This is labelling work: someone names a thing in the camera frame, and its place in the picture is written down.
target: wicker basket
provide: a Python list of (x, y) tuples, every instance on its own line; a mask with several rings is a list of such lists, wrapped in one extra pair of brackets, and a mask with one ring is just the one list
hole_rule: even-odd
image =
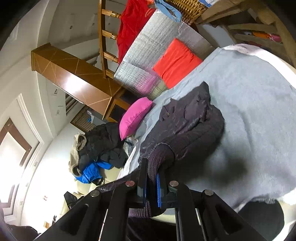
[(199, 17), (207, 7), (198, 0), (165, 0), (168, 4), (178, 9), (183, 17), (182, 21), (189, 24), (193, 17)]

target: red cloth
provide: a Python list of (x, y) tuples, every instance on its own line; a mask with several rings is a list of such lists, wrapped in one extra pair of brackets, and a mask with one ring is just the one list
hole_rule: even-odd
[(146, 0), (128, 0), (120, 17), (121, 24), (117, 36), (119, 64), (154, 11), (155, 9), (148, 8)]
[(188, 75), (202, 60), (193, 54), (185, 44), (174, 39), (153, 70), (171, 89)]

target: metal rivet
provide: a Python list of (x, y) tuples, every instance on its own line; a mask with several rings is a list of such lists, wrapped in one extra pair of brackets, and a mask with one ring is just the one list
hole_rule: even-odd
[(90, 192), (90, 194), (91, 194), (92, 197), (97, 197), (97, 196), (100, 195), (100, 191), (99, 190), (92, 190)]
[(213, 194), (214, 192), (212, 190), (209, 190), (209, 189), (205, 190), (205, 195), (212, 196)]
[(170, 181), (170, 186), (176, 187), (178, 185), (179, 185), (179, 183), (177, 181)]
[(135, 185), (135, 182), (134, 182), (134, 181), (127, 181), (127, 182), (126, 182), (126, 185), (127, 185), (128, 187), (132, 187), (133, 185)]

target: blue jacket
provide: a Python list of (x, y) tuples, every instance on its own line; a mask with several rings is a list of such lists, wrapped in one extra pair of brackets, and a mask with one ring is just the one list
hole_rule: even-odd
[(76, 179), (82, 183), (91, 183), (93, 180), (102, 178), (100, 174), (100, 168), (111, 169), (112, 165), (104, 161), (92, 161), (82, 172), (81, 177)]

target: orange-red cushion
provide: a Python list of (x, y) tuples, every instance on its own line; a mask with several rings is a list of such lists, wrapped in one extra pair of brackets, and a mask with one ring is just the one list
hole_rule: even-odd
[(171, 89), (188, 75), (202, 60), (180, 40), (174, 39), (153, 70)]

